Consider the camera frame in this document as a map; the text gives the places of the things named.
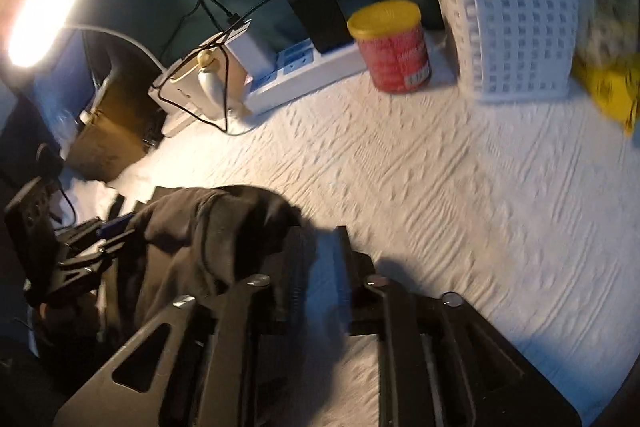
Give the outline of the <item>white desk lamp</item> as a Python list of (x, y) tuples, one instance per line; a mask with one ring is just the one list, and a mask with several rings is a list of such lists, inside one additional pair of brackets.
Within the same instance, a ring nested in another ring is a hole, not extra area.
[(61, 31), (66, 29), (97, 32), (132, 44), (160, 72), (166, 68), (142, 43), (122, 32), (96, 25), (71, 24), (70, 13), (77, 0), (23, 0), (14, 16), (6, 52), (13, 66), (32, 68), (47, 57)]

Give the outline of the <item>white charger block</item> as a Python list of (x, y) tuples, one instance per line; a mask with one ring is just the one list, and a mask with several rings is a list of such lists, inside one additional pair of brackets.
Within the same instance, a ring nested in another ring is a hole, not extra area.
[(258, 35), (252, 20), (233, 29), (224, 42), (247, 75), (259, 79), (271, 74), (277, 66), (277, 53)]

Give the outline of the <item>black power adapter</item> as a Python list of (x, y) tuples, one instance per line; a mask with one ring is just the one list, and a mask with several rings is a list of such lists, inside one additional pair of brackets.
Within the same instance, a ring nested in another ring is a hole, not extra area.
[(352, 43), (337, 0), (288, 0), (314, 48), (326, 54)]

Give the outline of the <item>red can yellow lid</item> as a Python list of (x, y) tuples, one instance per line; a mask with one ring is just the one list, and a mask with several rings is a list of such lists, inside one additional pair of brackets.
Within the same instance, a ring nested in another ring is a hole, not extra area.
[(419, 5), (410, 0), (376, 2), (352, 14), (347, 29), (355, 39), (375, 88), (408, 93), (432, 75)]

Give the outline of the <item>white power strip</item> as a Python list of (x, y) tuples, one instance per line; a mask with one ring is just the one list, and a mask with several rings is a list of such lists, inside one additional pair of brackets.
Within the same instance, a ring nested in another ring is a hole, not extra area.
[[(243, 115), (227, 108), (226, 94), (224, 94), (224, 111), (228, 110), (232, 116), (239, 118), (262, 115), (296, 98), (301, 98), (365, 70), (366, 64), (355, 43), (320, 54), (310, 40), (305, 40), (280, 52), (277, 56), (277, 69), (268, 76), (254, 79), (247, 75), (242, 98), (245, 107)], [(167, 114), (162, 129), (163, 136), (171, 138), (198, 118), (207, 122), (216, 122), (216, 124), (224, 122), (224, 117), (219, 120), (209, 120), (178, 106), (177, 113)]]

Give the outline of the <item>white lattice plastic basket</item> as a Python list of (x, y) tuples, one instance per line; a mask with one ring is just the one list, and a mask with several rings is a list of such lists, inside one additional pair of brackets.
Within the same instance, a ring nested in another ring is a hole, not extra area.
[(564, 98), (579, 0), (438, 0), (459, 66), (458, 86), (480, 103)]

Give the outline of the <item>cream ceramic mug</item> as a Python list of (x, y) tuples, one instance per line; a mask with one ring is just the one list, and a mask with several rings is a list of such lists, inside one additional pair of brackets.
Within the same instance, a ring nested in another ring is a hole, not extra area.
[(194, 58), (178, 69), (162, 89), (150, 89), (149, 96), (169, 115), (177, 113), (181, 106), (200, 117), (219, 120), (224, 117), (226, 94), (227, 108), (243, 115), (246, 70), (226, 49), (214, 49), (209, 54), (205, 68)]

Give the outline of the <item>yellow packet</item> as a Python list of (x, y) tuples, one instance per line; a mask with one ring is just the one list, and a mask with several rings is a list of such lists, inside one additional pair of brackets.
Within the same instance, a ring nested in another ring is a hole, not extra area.
[(639, 122), (639, 54), (616, 58), (605, 66), (587, 63), (575, 56), (572, 76), (600, 112), (615, 121), (627, 136)]

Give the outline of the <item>brown cardboard box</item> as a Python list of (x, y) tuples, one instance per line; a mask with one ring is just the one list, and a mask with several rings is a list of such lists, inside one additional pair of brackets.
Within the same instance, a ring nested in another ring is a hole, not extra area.
[(146, 66), (112, 70), (65, 164), (86, 180), (111, 182), (149, 152), (165, 117), (148, 95), (157, 77)]

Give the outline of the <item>dark olive t-shirt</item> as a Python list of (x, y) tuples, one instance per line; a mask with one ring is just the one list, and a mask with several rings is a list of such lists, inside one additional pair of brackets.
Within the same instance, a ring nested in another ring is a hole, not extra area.
[(248, 185), (176, 188), (144, 205), (127, 229), (103, 277), (108, 355), (175, 298), (211, 303), (256, 274), (276, 288), (277, 320), (302, 323), (311, 229), (281, 195)]

